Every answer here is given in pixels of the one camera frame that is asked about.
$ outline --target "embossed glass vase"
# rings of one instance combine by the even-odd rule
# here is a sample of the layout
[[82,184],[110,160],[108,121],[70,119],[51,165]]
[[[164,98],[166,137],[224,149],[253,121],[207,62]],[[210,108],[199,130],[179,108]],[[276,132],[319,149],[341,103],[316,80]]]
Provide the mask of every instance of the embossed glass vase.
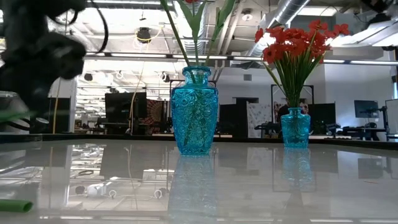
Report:
[[301,110],[289,108],[290,113],[280,118],[285,147],[305,149],[308,146],[311,117],[301,114]]
[[218,90],[208,86],[211,70],[203,66],[183,69],[185,85],[172,91],[174,136],[181,154],[209,153],[217,123]]

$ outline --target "ceiling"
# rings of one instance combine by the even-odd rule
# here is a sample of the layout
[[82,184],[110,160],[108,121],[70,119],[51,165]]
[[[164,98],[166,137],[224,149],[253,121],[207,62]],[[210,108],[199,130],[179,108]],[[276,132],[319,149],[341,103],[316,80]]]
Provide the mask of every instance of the ceiling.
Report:
[[[159,2],[143,0],[96,0],[104,14],[109,27],[109,42],[106,52],[135,52],[135,53],[162,53],[162,54],[180,54],[180,48],[175,40],[174,34],[167,19],[166,13],[161,9]],[[207,44],[213,34],[215,25],[216,7],[222,7],[223,0],[210,0],[207,5],[204,18],[205,34],[202,40],[205,42],[205,51],[209,51]],[[240,0],[236,2],[234,11],[229,22],[229,28],[223,39],[225,50],[219,47],[213,48],[213,54],[240,54],[246,52],[254,45],[254,34],[257,31],[265,14],[277,9],[278,0]],[[178,5],[174,5],[176,11],[172,13],[174,22],[181,33],[186,34],[187,29],[183,26],[184,19],[178,13]],[[363,23],[355,19],[353,12],[366,12],[367,9],[359,4],[357,0],[311,0],[298,14],[292,22],[292,26],[306,27],[309,19],[322,18],[323,21],[334,20],[338,9],[347,7],[345,15],[348,20],[352,20],[353,28],[360,29]],[[245,21],[240,9],[250,11],[252,19]],[[73,13],[69,12],[60,17],[61,21],[69,21]],[[236,27],[233,21],[237,18]],[[56,30],[78,39],[86,45],[87,51],[95,52],[101,47],[104,37],[104,27],[102,20],[93,7],[88,7],[80,12],[76,22],[65,28],[55,25],[53,22],[49,25],[50,30]],[[149,44],[142,44],[137,39],[137,31],[140,27],[149,28],[151,41]],[[232,39],[228,46],[225,46],[228,34]],[[120,92],[132,92],[136,88],[142,90],[146,88],[147,94],[153,99],[169,98],[170,83],[162,80],[164,75],[168,75],[172,80],[183,80],[182,68],[184,62],[143,62],[143,61],[117,61],[117,60],[86,60],[84,73],[89,73],[93,77],[92,81],[85,80],[84,74],[78,77],[78,110],[87,110],[85,104],[90,109],[97,108],[92,112],[103,113],[105,93],[109,92],[109,87],[117,88]],[[220,84],[246,85],[243,83],[240,68],[234,68],[239,72],[232,72],[232,68],[227,68],[228,72],[223,72],[218,80]],[[225,74],[237,74],[225,77]],[[254,77],[258,72],[252,71]],[[266,78],[260,78],[260,82],[268,81]],[[180,82],[173,82],[172,87],[181,85]]]

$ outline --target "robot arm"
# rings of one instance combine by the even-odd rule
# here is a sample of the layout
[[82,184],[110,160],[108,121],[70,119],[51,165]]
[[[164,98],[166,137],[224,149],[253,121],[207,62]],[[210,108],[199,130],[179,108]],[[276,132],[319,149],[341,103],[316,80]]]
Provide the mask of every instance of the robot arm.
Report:
[[85,6],[85,0],[0,0],[6,40],[0,90],[16,92],[31,111],[44,112],[52,83],[81,74],[86,54],[82,43],[49,32],[47,17],[55,20],[72,9],[76,20]]

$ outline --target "exposed pipe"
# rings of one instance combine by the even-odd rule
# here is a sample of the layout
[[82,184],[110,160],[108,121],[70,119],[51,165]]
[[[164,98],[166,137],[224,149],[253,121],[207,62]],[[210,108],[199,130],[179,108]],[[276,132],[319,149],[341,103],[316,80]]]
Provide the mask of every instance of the exposed pipe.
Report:
[[[307,5],[310,0],[280,0],[278,8],[275,10],[274,18],[268,22],[268,28],[277,27],[292,22],[295,16],[301,11],[301,9]],[[265,43],[258,42],[248,51],[246,56],[260,57],[262,51],[266,48]]]
[[[102,9],[143,9],[143,10],[163,10],[160,1],[135,1],[135,0],[94,0],[95,4]],[[170,12],[175,12],[174,5],[169,2]],[[87,8],[94,8],[93,3],[88,0]]]
[[275,16],[268,28],[277,27],[292,22],[294,17],[306,6],[310,0],[281,0],[278,3]]
[[238,8],[237,8],[236,13],[235,13],[235,18],[234,18],[234,21],[233,21],[233,23],[231,25],[231,28],[230,28],[229,33],[228,33],[228,37],[227,37],[225,45],[224,45],[224,49],[223,49],[223,53],[222,53],[223,55],[226,54],[226,51],[228,50],[229,44],[231,43],[232,36],[235,33],[236,25],[238,24],[240,15],[242,14],[243,5],[244,5],[244,3],[242,1],[240,3],[238,3]]

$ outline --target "flower bouquet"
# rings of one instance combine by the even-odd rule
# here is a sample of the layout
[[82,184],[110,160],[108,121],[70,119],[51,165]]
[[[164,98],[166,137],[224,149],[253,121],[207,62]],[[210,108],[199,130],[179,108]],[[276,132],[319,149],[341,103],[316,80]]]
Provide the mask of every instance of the flower bouquet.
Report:
[[[310,117],[301,114],[299,107],[304,82],[314,68],[323,62],[325,52],[331,50],[330,44],[326,44],[326,41],[340,34],[349,34],[347,24],[335,25],[334,30],[328,30],[327,23],[317,20],[311,22],[309,28],[308,32],[303,29],[282,27],[266,29],[270,37],[275,38],[275,43],[264,49],[263,64],[286,96],[290,106],[290,114],[281,117],[285,147],[308,146]],[[258,42],[263,35],[264,30],[259,29],[256,32],[255,42]],[[270,64],[275,65],[280,82],[269,67]]]
[[197,2],[197,0],[177,1],[192,30],[195,60],[191,62],[187,57],[170,14],[167,0],[160,0],[187,63],[187,67],[183,69],[185,85],[172,90],[171,107],[174,136],[181,154],[207,155],[213,142],[218,111],[218,90],[208,86],[208,77],[211,75],[211,70],[207,65],[216,38],[222,30],[226,18],[233,10],[235,0],[226,0],[222,9],[217,8],[216,25],[204,66],[201,65],[198,57],[198,36],[207,0],[203,2]]

